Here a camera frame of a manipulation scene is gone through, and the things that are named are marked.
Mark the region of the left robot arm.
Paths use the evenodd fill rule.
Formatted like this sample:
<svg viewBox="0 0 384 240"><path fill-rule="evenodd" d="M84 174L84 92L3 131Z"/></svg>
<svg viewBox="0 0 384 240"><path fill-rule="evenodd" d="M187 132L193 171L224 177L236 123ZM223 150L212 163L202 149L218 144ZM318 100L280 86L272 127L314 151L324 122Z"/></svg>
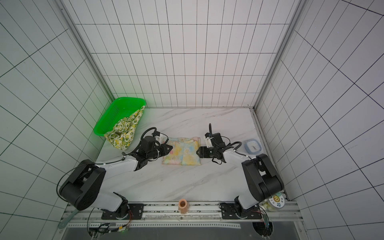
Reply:
<svg viewBox="0 0 384 240"><path fill-rule="evenodd" d="M119 160L102 163L90 160L80 162L58 189L59 197L78 211L92 207L117 220L127 218L130 213L128 200L116 192L105 190L104 181L124 173L138 171L148 162L167 156L173 146L168 144L168 140L161 143L161 137L162 135L142 138L132 152L123 153L123 157Z"/></svg>

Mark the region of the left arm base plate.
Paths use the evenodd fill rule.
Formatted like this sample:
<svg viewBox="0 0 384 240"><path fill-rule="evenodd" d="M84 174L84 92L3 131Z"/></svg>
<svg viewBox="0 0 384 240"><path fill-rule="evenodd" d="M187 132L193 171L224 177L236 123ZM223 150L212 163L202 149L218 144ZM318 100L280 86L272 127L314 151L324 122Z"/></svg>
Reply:
<svg viewBox="0 0 384 240"><path fill-rule="evenodd" d="M122 204L115 212L103 210L102 220L140 220L144 204Z"/></svg>

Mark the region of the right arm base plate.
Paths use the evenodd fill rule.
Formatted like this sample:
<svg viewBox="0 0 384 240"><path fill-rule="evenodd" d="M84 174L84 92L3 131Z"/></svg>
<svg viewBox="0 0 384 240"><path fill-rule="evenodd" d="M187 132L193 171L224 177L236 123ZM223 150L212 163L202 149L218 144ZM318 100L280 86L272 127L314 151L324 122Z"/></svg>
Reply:
<svg viewBox="0 0 384 240"><path fill-rule="evenodd" d="M237 203L220 203L219 204L222 219L224 220L260 220L262 214L258 205L249 209L243 209Z"/></svg>

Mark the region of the pastel floral skirt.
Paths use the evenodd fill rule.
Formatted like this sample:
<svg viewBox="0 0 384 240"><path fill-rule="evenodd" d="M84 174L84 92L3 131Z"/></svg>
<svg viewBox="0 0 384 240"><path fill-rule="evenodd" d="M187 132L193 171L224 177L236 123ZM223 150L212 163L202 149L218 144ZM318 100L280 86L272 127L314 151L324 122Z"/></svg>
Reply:
<svg viewBox="0 0 384 240"><path fill-rule="evenodd" d="M172 146L173 149L163 157L163 165L201 165L200 157L197 155L197 150L201 146L200 138L170 138L167 144Z"/></svg>

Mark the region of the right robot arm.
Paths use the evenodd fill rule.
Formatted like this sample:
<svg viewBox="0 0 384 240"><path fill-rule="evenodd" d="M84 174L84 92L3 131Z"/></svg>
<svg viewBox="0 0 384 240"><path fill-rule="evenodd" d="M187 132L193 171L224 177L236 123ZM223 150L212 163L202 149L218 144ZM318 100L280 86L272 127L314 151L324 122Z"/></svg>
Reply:
<svg viewBox="0 0 384 240"><path fill-rule="evenodd" d="M229 208L228 216L246 219L252 213L259 217L262 212L259 203L270 199L284 189L284 183L270 158L265 154L250 155L238 151L241 142L226 144L220 133L205 134L206 145L199 147L196 154L201 159L211 159L213 163L232 164L243 170L247 191L235 197L234 203L222 203L224 211Z"/></svg>

